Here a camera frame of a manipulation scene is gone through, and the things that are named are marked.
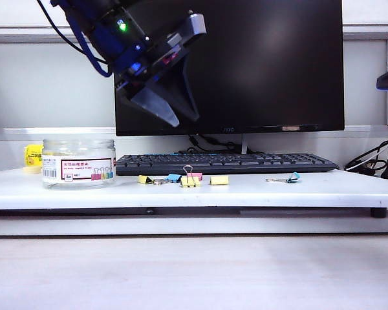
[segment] binder clip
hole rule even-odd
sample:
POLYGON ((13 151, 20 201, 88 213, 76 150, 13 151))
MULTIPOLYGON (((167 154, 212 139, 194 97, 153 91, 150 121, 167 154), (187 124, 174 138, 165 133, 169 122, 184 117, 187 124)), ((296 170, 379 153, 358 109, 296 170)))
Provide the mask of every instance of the binder clip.
POLYGON ((202 173, 189 173, 188 174, 189 177, 197 177, 200 181, 202 181, 202 173))
POLYGON ((164 180, 170 181, 171 183, 178 183, 181 180, 181 174, 168 174, 164 180))
POLYGON ((266 179, 267 182, 283 182, 283 183, 297 183, 300 179, 300 175, 297 172, 293 172, 287 179, 266 179))
POLYGON ((186 165, 182 168, 186 173, 185 176, 182 176, 180 179, 182 187, 197 187, 200 186, 200 179, 198 176, 193 176, 193 166, 186 165))
POLYGON ((138 183, 140 184, 153 184, 154 180, 148 178, 147 176, 138 176, 138 183))
POLYGON ((228 185, 228 176, 212 176, 210 185, 228 185))

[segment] blue led light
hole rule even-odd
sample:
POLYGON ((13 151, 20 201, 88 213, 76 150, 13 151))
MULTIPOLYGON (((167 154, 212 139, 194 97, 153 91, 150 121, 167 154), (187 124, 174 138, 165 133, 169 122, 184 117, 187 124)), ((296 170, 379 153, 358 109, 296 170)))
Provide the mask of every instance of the blue led light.
POLYGON ((131 69, 134 70, 135 72, 141 69, 141 64, 140 63, 133 63, 131 66, 131 69))

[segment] black keyboard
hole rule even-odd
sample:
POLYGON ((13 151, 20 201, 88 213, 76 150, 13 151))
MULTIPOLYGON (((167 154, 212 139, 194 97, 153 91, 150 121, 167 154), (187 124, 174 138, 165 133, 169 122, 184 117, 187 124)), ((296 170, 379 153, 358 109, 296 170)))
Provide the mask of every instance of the black keyboard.
POLYGON ((203 174, 326 172, 338 166, 312 154, 147 154, 125 155, 116 162, 119 176, 185 174, 185 165, 203 174))

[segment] computer monitor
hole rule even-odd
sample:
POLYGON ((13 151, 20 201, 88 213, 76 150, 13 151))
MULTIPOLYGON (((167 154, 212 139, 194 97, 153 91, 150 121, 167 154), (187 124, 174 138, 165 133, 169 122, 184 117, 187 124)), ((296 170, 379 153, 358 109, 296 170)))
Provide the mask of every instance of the computer monitor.
POLYGON ((116 95, 117 136, 343 130, 339 0, 156 0, 131 13, 148 33, 204 14, 188 81, 200 118, 173 128, 116 95))

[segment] yellow binder clip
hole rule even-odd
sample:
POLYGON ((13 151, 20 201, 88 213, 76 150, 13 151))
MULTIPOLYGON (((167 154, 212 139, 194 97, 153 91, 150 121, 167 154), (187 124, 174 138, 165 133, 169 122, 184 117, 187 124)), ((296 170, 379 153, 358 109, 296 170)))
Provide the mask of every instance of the yellow binder clip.
POLYGON ((210 185, 228 185, 228 176, 212 176, 210 185))
POLYGON ((182 168, 186 175, 181 177, 181 186, 182 187, 197 187, 200 186, 200 178, 198 176, 193 176, 193 166, 186 165, 182 168))
POLYGON ((141 183, 141 184, 152 184, 154 181, 150 178, 148 178, 147 176, 141 176, 139 175, 138 176, 138 183, 141 183))

